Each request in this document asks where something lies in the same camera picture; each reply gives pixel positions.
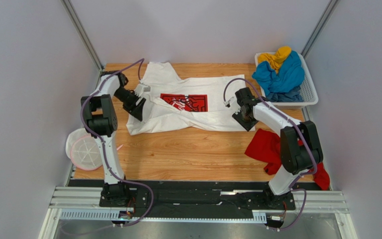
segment plastic basket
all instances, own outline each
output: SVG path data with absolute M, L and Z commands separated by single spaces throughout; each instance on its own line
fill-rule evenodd
M 256 67 L 259 64 L 259 62 L 257 61 L 257 58 L 260 56 L 260 54 L 263 54 L 263 53 L 275 54 L 275 52 L 257 53 L 254 56 L 254 60 L 256 61 Z M 315 105 L 319 101 L 319 98 L 317 97 L 316 89 L 313 84 L 312 77 L 310 76 L 309 69 L 307 68 L 307 65 L 306 65 L 306 62 L 302 55 L 298 53 L 298 56 L 300 57 L 300 60 L 301 60 L 301 67 L 304 70 L 304 81 L 300 85 L 301 87 L 300 94 L 301 94 L 301 97 L 303 97 L 303 102 L 272 102 L 272 104 L 280 110 L 301 109 L 305 106 Z M 265 91 L 262 88 L 260 89 L 261 89 L 262 95 L 266 96 Z
M 82 170 L 92 171 L 102 166 L 98 145 L 84 128 L 69 134 L 66 140 L 66 154 L 72 163 Z

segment wire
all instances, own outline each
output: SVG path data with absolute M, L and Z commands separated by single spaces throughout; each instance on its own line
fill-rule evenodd
M 291 182 L 291 184 L 289 185 L 289 188 L 290 188 L 290 191 L 291 192 L 296 192 L 296 191 L 304 191 L 304 199 L 303 199 L 303 205 L 301 206 L 300 208 L 300 212 L 298 213 L 297 217 L 295 218 L 295 220 L 288 226 L 286 226 L 285 228 L 281 228 L 281 229 L 278 229 L 278 228 L 273 228 L 275 231 L 279 232 L 279 231 L 283 231 L 283 230 L 287 230 L 289 228 L 291 228 L 292 226 L 295 225 L 295 223 L 298 221 L 298 219 L 301 217 L 301 213 L 303 212 L 303 209 L 304 209 L 304 204 L 306 203 L 306 197 L 307 197 L 307 192 L 305 189 L 295 189 L 295 190 L 292 190 L 291 188 L 293 187 L 293 185 L 299 180 L 299 178 L 301 176 L 304 176 L 304 175 L 308 175 L 308 174 L 315 174 L 317 172 L 317 164 L 316 164 L 316 160 L 314 159 L 313 157 L 313 154 L 312 154 L 312 151 L 310 150 L 309 148 L 309 145 L 307 144 L 306 140 L 304 139 L 303 137 L 303 134 L 301 133 L 301 130 L 298 128 L 298 126 L 294 123 L 294 121 L 290 120 L 290 118 L 288 118 L 284 113 L 282 113 L 281 111 L 277 110 L 275 107 L 271 107 L 265 100 L 263 100 L 262 96 L 260 95 L 260 93 L 257 91 L 256 87 L 249 81 L 249 80 L 246 80 L 244 78 L 235 78 L 235 79 L 232 79 L 230 82 L 228 82 L 228 84 L 226 84 L 225 86 L 225 89 L 223 90 L 223 101 L 225 102 L 226 101 L 226 89 L 228 88 L 228 86 L 234 82 L 234 81 L 238 81 L 238 80 L 241 80 L 241 81 L 245 81 L 247 82 L 252 88 L 253 90 L 256 92 L 257 96 L 259 97 L 259 100 L 266 106 L 268 107 L 269 109 L 271 109 L 273 112 L 275 112 L 276 114 L 278 114 L 279 116 L 281 116 L 283 119 L 285 119 L 286 121 L 288 121 L 289 123 L 291 123 L 291 125 L 295 128 L 295 130 L 297 131 L 297 134 L 298 136 L 300 137 L 301 141 L 303 142 L 303 145 L 304 145 L 304 148 L 306 149 L 307 153 L 309 154 L 309 157 L 310 157 L 310 160 L 312 161 L 312 164 L 313 164 L 313 171 L 310 172 L 305 172 L 305 173 L 301 173 L 298 177 L 296 177 L 294 179 L 294 181 Z
M 291 192 L 297 192 L 297 191 L 303 191 L 304 192 L 303 204 L 301 205 L 300 212 L 298 212 L 297 217 L 294 219 L 294 221 L 291 224 L 289 224 L 288 226 L 286 226 L 284 228 L 270 228 L 273 231 L 280 232 L 280 231 L 288 230 L 288 229 L 292 228 L 297 223 L 297 221 L 300 219 L 301 214 L 303 213 L 304 205 L 306 205 L 307 191 L 304 188 L 291 190 Z
M 134 212 L 132 214 L 135 214 L 136 208 L 135 208 L 135 198 L 132 198 L 134 200 Z
M 126 206 L 126 214 L 132 217 L 131 213 L 128 211 L 129 206 L 131 206 L 132 199 L 129 200 L 128 206 Z
M 285 216 L 287 215 L 287 204 L 284 201 L 282 203 L 284 204 L 284 213 L 282 216 L 284 217 L 283 220 L 285 221 Z
M 86 124 L 85 120 L 84 120 L 84 110 L 85 110 L 85 106 L 90 102 L 90 99 L 92 97 L 94 97 L 95 95 L 97 95 L 101 90 L 102 90 L 102 87 L 103 85 L 106 83 L 106 81 L 111 78 L 112 76 L 116 75 L 116 74 L 119 74 L 129 68 L 131 68 L 132 66 L 139 64 L 139 68 L 138 68 L 138 79 L 141 81 L 141 77 L 140 77 L 140 71 L 141 71 L 141 66 L 142 66 L 142 63 L 144 62 L 144 58 L 132 63 L 131 65 L 119 70 L 119 71 L 116 71 L 114 72 L 113 74 L 109 75 L 108 77 L 106 77 L 100 84 L 100 87 L 94 92 L 92 93 L 85 101 L 84 103 L 82 104 L 81 106 L 81 122 L 82 124 L 84 125 L 84 127 L 87 129 L 87 131 L 96 136 L 97 138 L 99 138 L 101 140 L 101 146 L 102 146 L 102 151 L 103 151 L 103 159 L 104 159 L 104 163 L 107 167 L 107 169 L 109 170 L 110 174 L 116 178 L 117 180 L 119 180 L 120 182 L 122 183 L 127 183 L 127 184 L 133 184 L 133 185 L 137 185 L 137 186 L 142 186 L 142 187 L 145 187 L 146 189 L 148 189 L 148 191 L 150 192 L 150 195 L 151 195 L 151 201 L 150 201 L 150 204 L 148 206 L 148 209 L 144 212 L 144 214 L 138 218 L 137 220 L 131 222 L 131 223 L 128 223 L 128 224 L 124 224 L 123 227 L 129 227 L 129 226 L 133 226 L 137 223 L 139 223 L 144 217 L 147 216 L 147 214 L 150 212 L 150 210 L 152 209 L 153 207 L 153 203 L 154 203 L 154 192 L 153 190 L 146 184 L 143 184 L 143 183 L 139 183 L 139 182 L 133 182 L 133 181 L 128 181 L 128 180 L 125 180 L 125 179 L 122 179 L 120 178 L 119 176 L 117 176 L 111 169 L 111 167 L 109 166 L 108 164 L 108 160 L 107 160 L 107 155 L 106 155 L 106 151 L 105 151 L 105 141 L 103 139 L 103 137 L 101 137 L 101 135 L 97 134 L 96 132 L 94 132 L 92 129 L 90 129 L 88 127 L 88 125 Z M 102 228 L 99 228 L 99 229 L 96 229 L 94 231 L 90 231 L 90 232 L 87 232 L 87 233 L 80 233 L 80 234 L 74 234 L 74 233 L 68 233 L 66 231 L 64 231 L 61 227 L 60 227 L 60 231 L 63 232 L 64 234 L 66 235 L 70 235 L 70 236 L 84 236 L 84 235 L 88 235 L 88 234 L 92 234 L 92 233 L 95 233 L 95 232 L 98 232 L 98 231 L 101 231 L 101 230 L 104 230 L 104 229 L 107 229 L 107 228 L 110 228 L 110 227 L 113 227 L 113 225 L 111 226 L 105 226 L 105 227 L 102 227 Z

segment red cloth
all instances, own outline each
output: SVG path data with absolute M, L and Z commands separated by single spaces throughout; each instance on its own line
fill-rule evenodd
M 262 129 L 257 130 L 245 150 L 245 155 L 255 160 L 268 163 L 265 167 L 265 172 L 269 175 L 276 174 L 281 167 L 280 137 L 269 131 Z M 322 190 L 328 190 L 330 179 L 323 167 L 323 163 L 317 165 L 317 172 L 313 175 L 313 180 Z

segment yellow cloth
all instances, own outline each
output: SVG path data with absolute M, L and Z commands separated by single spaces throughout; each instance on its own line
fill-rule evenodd
M 279 69 L 282 66 L 282 63 L 285 61 L 285 59 L 290 54 L 291 54 L 291 47 L 283 46 L 283 47 L 278 49 L 278 51 L 275 53 L 275 55 L 272 55 L 269 53 L 260 54 L 260 56 L 257 58 L 257 61 L 259 62 L 259 64 L 264 62 L 264 61 L 268 61 L 271 68 L 273 70 L 275 70 L 278 74 Z

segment wooden surface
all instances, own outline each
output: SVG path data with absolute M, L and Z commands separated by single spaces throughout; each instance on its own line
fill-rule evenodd
M 119 70 L 128 64 L 107 64 L 106 70 Z M 254 64 L 172 64 L 179 77 L 216 77 L 244 74 L 251 79 Z M 141 69 L 144 75 L 146 66 Z M 138 84 L 138 67 L 124 74 L 127 89 Z M 244 152 L 255 132 L 211 132 L 186 128 L 171 132 L 143 133 L 130 136 L 126 129 L 128 113 L 122 102 L 113 98 L 118 120 L 116 133 L 119 160 L 127 179 L 141 180 L 198 180 L 198 181 L 269 181 L 273 176 L 264 172 L 266 163 L 247 157 Z M 301 110 L 286 110 L 286 114 L 303 120 Z M 259 122 L 256 129 L 270 130 Z M 95 171 L 77 169 L 74 178 L 102 179 L 103 168 Z M 301 181 L 312 181 L 306 176 Z

